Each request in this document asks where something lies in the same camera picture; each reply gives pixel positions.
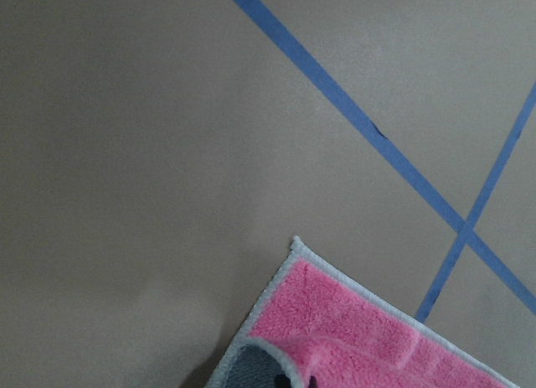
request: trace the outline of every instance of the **gray surface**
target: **gray surface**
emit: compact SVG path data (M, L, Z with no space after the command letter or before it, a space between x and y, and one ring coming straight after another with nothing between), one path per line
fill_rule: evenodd
M466 215L536 78L536 0L265 2ZM454 233L230 0L0 4L2 385L209 359L198 386L294 234L415 313ZM477 226L533 291L534 121ZM536 381L536 318L470 251L429 325Z

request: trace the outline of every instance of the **folded towel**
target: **folded towel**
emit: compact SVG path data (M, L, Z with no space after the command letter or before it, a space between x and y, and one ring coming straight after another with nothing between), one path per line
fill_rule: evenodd
M296 237L208 388L515 387Z

